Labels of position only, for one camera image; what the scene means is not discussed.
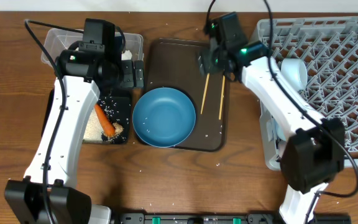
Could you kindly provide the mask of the large dark blue plate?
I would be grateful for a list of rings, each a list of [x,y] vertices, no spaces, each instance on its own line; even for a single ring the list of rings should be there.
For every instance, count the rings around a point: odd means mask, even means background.
[[[196,124],[196,109],[182,91],[161,87],[148,91],[134,106],[136,135],[154,147],[173,147],[190,136]]]

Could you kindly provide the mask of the brown food scrap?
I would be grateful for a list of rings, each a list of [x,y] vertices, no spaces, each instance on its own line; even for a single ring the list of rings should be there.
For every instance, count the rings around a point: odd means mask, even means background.
[[[114,128],[114,135],[119,135],[123,132],[124,128],[119,123],[113,123],[112,124]]]

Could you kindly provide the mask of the orange carrot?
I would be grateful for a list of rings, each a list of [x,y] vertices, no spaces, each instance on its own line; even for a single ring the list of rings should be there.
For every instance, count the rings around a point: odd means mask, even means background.
[[[108,120],[108,117],[104,114],[104,110],[98,104],[95,104],[94,110],[99,119],[104,135],[108,138],[112,138],[116,133],[115,127]]]

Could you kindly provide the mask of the pile of white rice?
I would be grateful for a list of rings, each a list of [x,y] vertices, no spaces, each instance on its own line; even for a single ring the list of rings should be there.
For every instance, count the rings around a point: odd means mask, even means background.
[[[106,144],[103,128],[99,122],[95,110],[92,110],[83,136],[84,143]]]

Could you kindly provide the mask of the small light blue bowl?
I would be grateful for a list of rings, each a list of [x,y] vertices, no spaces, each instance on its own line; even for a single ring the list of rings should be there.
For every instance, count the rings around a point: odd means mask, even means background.
[[[304,61],[297,58],[285,58],[281,64],[281,73],[294,90],[306,89],[308,75]]]

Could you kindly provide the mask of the light blue plastic cup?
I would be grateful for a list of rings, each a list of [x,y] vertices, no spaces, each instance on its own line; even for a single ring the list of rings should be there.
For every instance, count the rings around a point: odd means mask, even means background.
[[[276,131],[277,137],[279,139],[281,139],[282,141],[286,141],[287,139],[284,135],[283,129],[279,126],[279,124],[276,121],[274,121],[274,123],[275,123],[275,131]]]

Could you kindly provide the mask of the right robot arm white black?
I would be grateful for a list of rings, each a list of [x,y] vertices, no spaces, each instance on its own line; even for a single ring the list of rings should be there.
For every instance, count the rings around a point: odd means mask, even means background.
[[[289,84],[272,57],[270,45],[249,42],[235,12],[206,18],[209,49],[198,58],[202,74],[222,72],[252,91],[284,135],[280,170],[288,182],[279,208],[285,223],[311,223],[326,187],[344,169],[344,125],[327,119]]]

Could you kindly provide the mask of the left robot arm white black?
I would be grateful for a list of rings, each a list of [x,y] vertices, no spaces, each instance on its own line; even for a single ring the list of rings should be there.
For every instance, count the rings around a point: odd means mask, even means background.
[[[87,19],[82,39],[49,62],[56,80],[42,139],[22,180],[4,197],[21,223],[113,223],[109,207],[76,189],[90,114],[102,93],[144,86],[142,61],[123,60],[126,38],[111,22]]]

